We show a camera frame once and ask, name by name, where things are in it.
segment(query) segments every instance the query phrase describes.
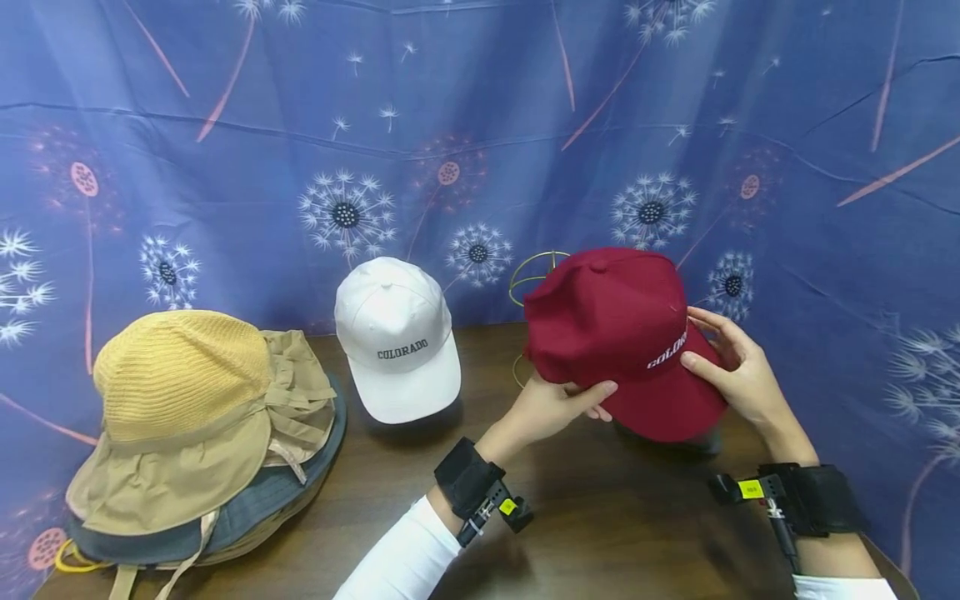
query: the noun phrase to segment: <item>wooden table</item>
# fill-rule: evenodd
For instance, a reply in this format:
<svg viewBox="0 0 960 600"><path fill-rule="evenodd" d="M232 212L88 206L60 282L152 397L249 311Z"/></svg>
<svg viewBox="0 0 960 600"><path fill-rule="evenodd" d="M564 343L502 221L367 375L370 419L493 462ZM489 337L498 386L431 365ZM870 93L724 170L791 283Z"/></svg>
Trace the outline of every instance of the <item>wooden table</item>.
<svg viewBox="0 0 960 600"><path fill-rule="evenodd" d="M250 555L188 571L174 597L332 598L367 550L425 493L452 445L461 436L476 440L509 408L519 391L511 365L525 331L522 324L458 331L462 401L405 426L373 421L352 389L336 338L312 340L327 371L350 390L346 440L320 496ZM708 494L704 482L713 472L746 475L766 458L753 430L735 415L725 417L722 430L723 454L710 464L586 418L528 448L505 466L506 481L527 498L536 520L518 536L499 519L491 521L433 597L793 598L762 515L718 507ZM168 577L141 575L134 597L154 598ZM111 572L58 573L36 598L107 598L111 582Z"/></svg>

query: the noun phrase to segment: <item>white sleeve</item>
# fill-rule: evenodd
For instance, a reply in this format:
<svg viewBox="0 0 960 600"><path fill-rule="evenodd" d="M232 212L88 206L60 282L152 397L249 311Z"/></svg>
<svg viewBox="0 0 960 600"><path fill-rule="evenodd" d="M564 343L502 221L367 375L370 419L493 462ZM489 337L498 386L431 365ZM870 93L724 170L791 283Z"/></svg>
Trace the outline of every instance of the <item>white sleeve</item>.
<svg viewBox="0 0 960 600"><path fill-rule="evenodd" d="M424 496L367 553L333 600L427 600L460 550Z"/></svg>
<svg viewBox="0 0 960 600"><path fill-rule="evenodd" d="M797 600L897 600L885 579L793 576Z"/></svg>

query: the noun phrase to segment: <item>hand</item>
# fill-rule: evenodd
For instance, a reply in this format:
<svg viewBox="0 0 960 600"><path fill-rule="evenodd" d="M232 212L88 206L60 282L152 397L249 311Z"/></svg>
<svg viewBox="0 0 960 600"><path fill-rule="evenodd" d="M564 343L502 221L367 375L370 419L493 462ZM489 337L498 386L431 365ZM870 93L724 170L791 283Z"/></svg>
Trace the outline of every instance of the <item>hand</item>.
<svg viewBox="0 0 960 600"><path fill-rule="evenodd" d="M581 391L569 383L548 383L534 372L514 406L477 442L477 451L488 461L505 461L522 447L559 433L614 392L612 381Z"/></svg>
<svg viewBox="0 0 960 600"><path fill-rule="evenodd" d="M793 413L763 348L726 317L693 306L687 314L708 338L714 337L710 343L720 354L723 368L694 352L684 352L681 364L712 384L736 412L761 432L792 421Z"/></svg>

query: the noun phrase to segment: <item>white baseball cap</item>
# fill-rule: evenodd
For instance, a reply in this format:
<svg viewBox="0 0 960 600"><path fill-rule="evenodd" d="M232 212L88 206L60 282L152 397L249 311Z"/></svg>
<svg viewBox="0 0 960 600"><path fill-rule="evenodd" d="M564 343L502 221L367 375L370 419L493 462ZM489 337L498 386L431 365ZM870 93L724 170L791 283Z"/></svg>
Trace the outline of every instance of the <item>white baseball cap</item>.
<svg viewBox="0 0 960 600"><path fill-rule="evenodd" d="M382 256L337 288L337 339L371 416L403 423L437 413L460 394L460 357L437 281Z"/></svg>

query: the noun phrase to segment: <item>wrist strap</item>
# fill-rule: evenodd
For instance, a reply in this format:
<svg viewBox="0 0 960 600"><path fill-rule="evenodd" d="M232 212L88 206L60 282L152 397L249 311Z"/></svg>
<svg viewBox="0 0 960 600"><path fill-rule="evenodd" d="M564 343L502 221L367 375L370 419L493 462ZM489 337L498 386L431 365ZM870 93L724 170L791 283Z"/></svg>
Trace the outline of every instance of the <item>wrist strap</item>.
<svg viewBox="0 0 960 600"><path fill-rule="evenodd" d="M473 442L461 438L434 470L437 485L450 503L453 514L470 519L487 500L487 492L506 474L494 463L483 460Z"/></svg>

